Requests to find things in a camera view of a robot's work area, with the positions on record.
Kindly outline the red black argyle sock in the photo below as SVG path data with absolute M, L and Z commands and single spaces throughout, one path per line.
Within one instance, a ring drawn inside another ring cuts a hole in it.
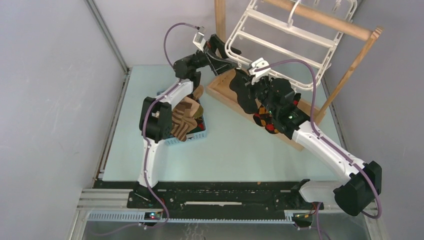
M 276 125 L 274 123 L 272 123 L 272 113 L 270 111 L 268 111 L 270 116 L 271 116 L 271 124 L 268 125 L 267 127 L 264 127 L 265 130 L 270 133 L 270 134 L 278 134 L 280 133 L 280 131 L 276 128 Z

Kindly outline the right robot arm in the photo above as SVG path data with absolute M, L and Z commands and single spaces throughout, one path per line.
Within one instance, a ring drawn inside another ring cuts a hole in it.
M 256 77 L 243 72 L 230 88 L 236 92 L 238 104 L 246 113 L 258 112 L 257 103 L 260 103 L 269 112 L 278 132 L 310 151 L 335 174 L 336 181 L 303 180 L 290 196 L 295 208 L 332 202 L 351 216 L 364 214 L 372 219 L 382 216 L 382 167 L 376 161 L 365 162 L 354 156 L 324 134 L 297 106 L 299 94 L 287 79 Z

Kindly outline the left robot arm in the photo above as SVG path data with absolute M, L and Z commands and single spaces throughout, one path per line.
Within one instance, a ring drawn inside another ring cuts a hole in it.
M 142 104 L 139 130 L 143 139 L 142 169 L 137 180 L 143 191 L 138 201 L 153 208 L 158 194 L 151 189 L 158 183 L 159 153 L 172 130 L 172 113 L 177 104 L 196 90 L 201 81 L 200 68 L 209 66 L 215 76 L 237 67 L 225 52 L 225 42 L 216 34 L 206 39 L 197 33 L 193 39 L 195 53 L 176 60 L 172 65 L 177 81 L 156 97 L 146 97 Z

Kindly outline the wooden hanger stand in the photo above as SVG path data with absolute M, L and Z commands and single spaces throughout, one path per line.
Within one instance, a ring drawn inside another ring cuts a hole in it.
M 308 63 L 309 65 L 313 66 L 314 68 L 318 69 L 318 72 L 316 75 L 317 83 L 310 83 L 310 84 L 300 83 L 294 78 L 288 77 L 278 71 L 270 70 L 271 76 L 273 77 L 287 78 L 289 82 L 291 83 L 291 85 L 294 86 L 294 90 L 312 91 L 312 93 L 315 93 L 315 90 L 313 90 L 312 88 L 317 87 L 321 83 L 321 78 L 324 76 L 325 71 L 331 66 L 330 61 L 343 35 L 349 35 L 365 42 L 361 51 L 358 53 L 353 63 L 350 65 L 346 73 L 343 75 L 343 77 L 339 81 L 335 90 L 327 97 L 327 100 L 323 104 L 323 106 L 321 108 L 313 107 L 314 111 L 318 111 L 317 113 L 313 114 L 313 117 L 315 120 L 317 120 L 316 124 L 319 125 L 326 114 L 327 108 L 329 108 L 332 105 L 336 96 L 342 90 L 344 85 L 348 82 L 349 78 L 352 76 L 356 68 L 359 66 L 359 64 L 365 58 L 369 50 L 372 48 L 372 46 L 375 44 L 377 39 L 380 37 L 380 35 L 384 31 L 384 28 L 382 26 L 377 26 L 374 31 L 371 31 L 367 28 L 354 24 L 352 17 L 358 7 L 358 3 L 356 0 L 348 0 L 351 3 L 351 8 L 347 12 L 345 19 L 337 18 L 335 16 L 330 15 L 329 13 L 324 13 L 322 11 L 316 10 L 316 6 L 319 5 L 320 0 L 314 0 L 314 4 L 313 4 L 314 7 L 312 6 L 309 7 L 307 5 L 302 4 L 301 0 L 296 0 L 296 1 L 294 0 L 261 0 L 261 1 L 267 2 L 268 4 L 271 4 L 273 6 L 276 6 L 283 10 L 288 11 L 289 15 L 288 15 L 287 22 L 278 20 L 272 16 L 269 16 L 267 14 L 264 14 L 258 11 L 257 0 L 251 0 L 246 10 L 244 11 L 242 17 L 240 18 L 237 25 L 233 29 L 232 33 L 224 42 L 225 53 L 229 54 L 230 59 L 235 60 L 238 63 L 239 67 L 243 65 L 246 65 L 246 66 L 249 65 L 250 63 L 252 63 L 250 59 L 244 56 L 241 56 L 240 54 L 235 53 L 235 51 L 232 51 L 229 49 L 230 47 L 232 47 L 236 38 L 247 39 L 249 41 L 260 44 L 261 46 L 267 47 L 268 49 L 271 49 L 280 54 L 286 55 L 288 57 L 293 57 L 295 60 L 302 60 Z M 222 10 L 224 9 L 224 6 L 222 6 L 224 2 L 225 0 L 215 0 L 216 30 L 217 30 L 217 33 L 219 34 L 222 32 L 223 28 L 225 28 L 226 26 L 225 23 L 218 22 L 218 20 L 219 21 L 225 20 L 226 11 Z M 299 15 L 303 18 L 308 19 L 309 21 L 316 22 L 323 26 L 327 26 L 331 29 L 334 29 L 335 31 L 337 31 L 337 34 L 334 37 L 334 39 L 329 39 L 329 38 L 317 35 L 315 33 L 312 33 L 310 31 L 304 30 L 302 28 L 299 28 L 297 26 L 293 26 L 293 22 L 294 22 L 293 15 Z M 310 58 L 306 58 L 286 48 L 282 48 L 262 38 L 259 38 L 250 33 L 247 33 L 243 29 L 245 27 L 245 23 L 247 19 L 249 18 L 255 19 L 256 21 L 259 21 L 275 29 L 278 29 L 279 31 L 282 31 L 288 35 L 295 36 L 297 38 L 303 39 L 304 41 L 308 41 L 310 43 L 328 48 L 327 54 L 323 62 L 318 63 L 316 61 L 311 60 Z M 206 91 L 212 97 L 216 98 L 217 100 L 219 100 L 220 102 L 222 102 L 229 108 L 233 109 L 235 112 L 239 113 L 243 117 L 247 118 L 248 120 L 251 120 L 252 123 L 255 123 L 253 118 L 252 119 L 250 118 L 252 114 L 245 113 L 244 110 L 241 108 L 241 106 L 238 105 L 236 92 L 230 89 L 230 83 L 235 76 L 236 76 L 235 70 L 226 71 L 225 73 L 217 76 L 206 87 Z

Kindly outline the white plastic clip hanger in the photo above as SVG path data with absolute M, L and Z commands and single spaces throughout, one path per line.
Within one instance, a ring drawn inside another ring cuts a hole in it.
M 269 74 L 285 78 L 295 90 L 312 91 L 321 83 L 343 33 L 307 18 L 294 15 L 263 0 L 248 3 L 228 36 L 225 51 L 241 67 L 263 58 L 269 64 L 298 59 L 309 64 L 316 80 L 294 63 L 273 66 Z

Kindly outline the pile of socks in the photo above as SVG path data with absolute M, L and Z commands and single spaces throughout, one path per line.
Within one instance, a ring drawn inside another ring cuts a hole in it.
M 204 86 L 197 87 L 192 94 L 185 96 L 172 111 L 172 130 L 171 135 L 179 141 L 187 140 L 187 133 L 194 130 L 198 123 L 196 119 L 204 113 L 204 108 L 198 102 L 204 93 Z

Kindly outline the light blue perforated basket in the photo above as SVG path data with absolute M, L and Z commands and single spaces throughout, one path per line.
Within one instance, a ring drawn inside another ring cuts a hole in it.
M 205 119 L 204 119 L 204 114 L 196 119 L 198 125 L 195 129 L 193 129 L 192 131 L 187 133 L 187 140 L 186 141 L 179 141 L 175 136 L 171 135 L 165 140 L 165 143 L 167 145 L 175 145 L 175 144 L 179 144 L 179 143 L 184 143 L 184 142 L 188 142 L 191 140 L 195 140 L 195 139 L 201 139 L 206 137 L 207 135 L 207 130 L 206 130 L 206 124 L 205 124 Z

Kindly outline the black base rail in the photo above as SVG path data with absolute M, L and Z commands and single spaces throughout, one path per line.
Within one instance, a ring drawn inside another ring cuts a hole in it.
M 129 209 L 161 209 L 165 206 L 171 220 L 285 220 L 286 211 L 324 209 L 317 202 L 305 201 L 300 182 L 294 181 L 160 181 L 150 193 L 132 181 L 94 183 L 96 189 L 128 189 Z

